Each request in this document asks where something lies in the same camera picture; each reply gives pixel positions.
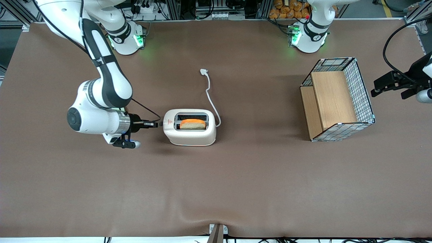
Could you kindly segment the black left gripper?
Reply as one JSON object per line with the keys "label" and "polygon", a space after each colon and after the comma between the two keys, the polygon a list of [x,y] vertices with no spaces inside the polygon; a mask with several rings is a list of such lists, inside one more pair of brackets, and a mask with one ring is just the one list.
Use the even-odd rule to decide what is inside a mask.
{"label": "black left gripper", "polygon": [[374,89],[371,90],[372,98],[379,94],[389,90],[406,89],[401,92],[401,98],[403,100],[409,97],[415,96],[418,90],[426,90],[431,88],[431,74],[429,75],[423,68],[427,68],[427,71],[431,71],[431,52],[421,57],[410,66],[406,72],[401,72],[397,68],[393,68],[394,71],[389,71],[380,78],[374,81]]}

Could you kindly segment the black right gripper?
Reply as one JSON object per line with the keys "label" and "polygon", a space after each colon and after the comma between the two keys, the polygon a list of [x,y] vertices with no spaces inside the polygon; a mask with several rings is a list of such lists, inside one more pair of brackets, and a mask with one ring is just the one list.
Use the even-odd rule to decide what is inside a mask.
{"label": "black right gripper", "polygon": [[129,114],[129,118],[131,121],[129,127],[130,133],[136,133],[140,129],[153,129],[159,127],[159,120],[145,120],[145,124],[143,124],[142,119],[136,114]]}

